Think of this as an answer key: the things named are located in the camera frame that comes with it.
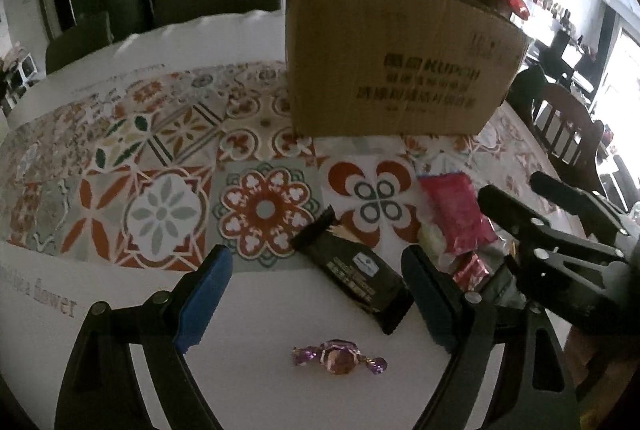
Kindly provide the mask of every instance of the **red snack package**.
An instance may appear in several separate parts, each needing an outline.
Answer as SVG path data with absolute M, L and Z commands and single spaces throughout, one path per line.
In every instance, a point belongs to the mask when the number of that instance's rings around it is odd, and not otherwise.
M 464 173 L 418 178 L 430 199 L 433 218 L 446 241 L 446 253 L 456 257 L 491 244 L 498 236 L 482 214 L 471 179 Z
M 482 279 L 491 275 L 491 272 L 476 253 L 467 253 L 461 257 L 461 260 L 453 280 L 465 293 L 474 291 Z

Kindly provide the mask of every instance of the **floral tile pattern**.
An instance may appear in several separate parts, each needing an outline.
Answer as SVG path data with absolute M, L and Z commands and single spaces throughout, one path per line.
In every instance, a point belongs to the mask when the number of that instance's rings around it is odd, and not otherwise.
M 111 260 L 134 177 L 130 172 L 117 172 L 81 179 L 63 226 L 60 256 L 81 261 Z
M 290 240 L 321 210 L 317 171 L 303 159 L 285 164 L 229 163 L 218 168 L 212 213 L 217 241 L 248 270 L 299 267 Z
M 60 254 L 63 243 L 62 228 L 68 219 L 79 183 L 79 177 L 66 177 L 48 181 L 40 186 L 33 233 L 25 243 L 29 249 L 53 256 Z
M 148 148 L 162 166 L 184 164 L 214 139 L 221 122 L 204 103 L 186 106 L 156 127 Z
M 125 267 L 197 269 L 207 256 L 210 186 L 210 167 L 137 173 L 109 260 Z
M 329 158 L 319 168 L 322 196 L 336 217 L 381 254 L 417 241 L 421 192 L 411 162 L 398 156 Z
M 197 269 L 224 243 L 235 272 L 303 269 L 312 264 L 291 238 L 332 205 L 399 265 L 420 226 L 417 174 L 463 171 L 478 188 L 493 183 L 540 213 L 555 209 L 529 189 L 540 152 L 502 108 L 474 137 L 310 139 L 292 128 L 281 62 L 121 80 L 5 137 L 0 240 L 176 271 Z

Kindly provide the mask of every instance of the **screw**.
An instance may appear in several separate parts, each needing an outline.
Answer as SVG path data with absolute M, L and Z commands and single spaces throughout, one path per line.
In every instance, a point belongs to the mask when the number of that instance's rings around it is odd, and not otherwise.
M 169 291 L 158 291 L 157 293 L 154 293 L 153 296 L 151 296 L 151 301 L 154 304 L 161 305 L 168 301 L 169 296 Z
M 470 304 L 479 304 L 482 301 L 482 296 L 475 291 L 469 291 L 465 293 L 465 300 Z
M 95 304 L 91 306 L 91 314 L 94 316 L 100 316 L 106 310 L 106 302 L 95 302 Z
M 540 249 L 539 247 L 533 250 L 533 254 L 540 260 L 546 260 L 547 258 L 549 258 L 549 254 L 544 249 Z

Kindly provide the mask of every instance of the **black package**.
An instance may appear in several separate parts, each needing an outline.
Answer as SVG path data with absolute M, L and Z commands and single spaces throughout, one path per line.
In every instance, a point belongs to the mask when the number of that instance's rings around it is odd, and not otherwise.
M 336 222 L 330 206 L 291 241 L 350 298 L 370 313 L 385 334 L 391 334 L 414 299 L 402 277 L 371 248 Z

